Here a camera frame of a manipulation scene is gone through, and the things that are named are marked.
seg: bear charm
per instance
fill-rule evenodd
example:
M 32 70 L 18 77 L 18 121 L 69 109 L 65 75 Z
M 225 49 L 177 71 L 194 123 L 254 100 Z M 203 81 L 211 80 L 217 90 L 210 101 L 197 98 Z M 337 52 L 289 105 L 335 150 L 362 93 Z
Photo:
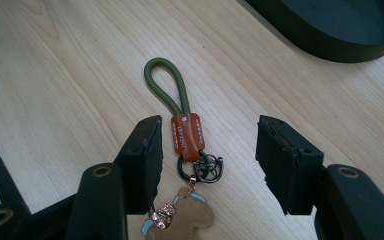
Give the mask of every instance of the bear charm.
M 145 221 L 142 234 L 146 240 L 195 239 L 196 228 L 209 228 L 214 213 L 204 197 L 182 188 L 173 204 L 165 204 Z

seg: wooden table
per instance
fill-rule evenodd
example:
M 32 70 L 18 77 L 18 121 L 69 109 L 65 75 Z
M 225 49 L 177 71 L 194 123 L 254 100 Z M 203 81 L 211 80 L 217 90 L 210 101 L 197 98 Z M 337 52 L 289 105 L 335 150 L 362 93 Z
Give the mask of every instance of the wooden table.
M 0 1 L 0 155 L 37 212 L 114 160 L 138 121 L 163 117 L 156 206 L 185 186 L 171 113 L 147 88 L 148 60 L 172 61 L 201 116 L 222 180 L 199 185 L 214 208 L 199 239 L 316 239 L 314 216 L 283 216 L 254 160 L 259 115 L 285 120 L 325 165 L 356 166 L 384 192 L 384 57 L 340 64 L 286 40 L 242 1 Z M 156 81 L 177 97 L 162 69 Z M 129 216 L 143 239 L 146 216 Z

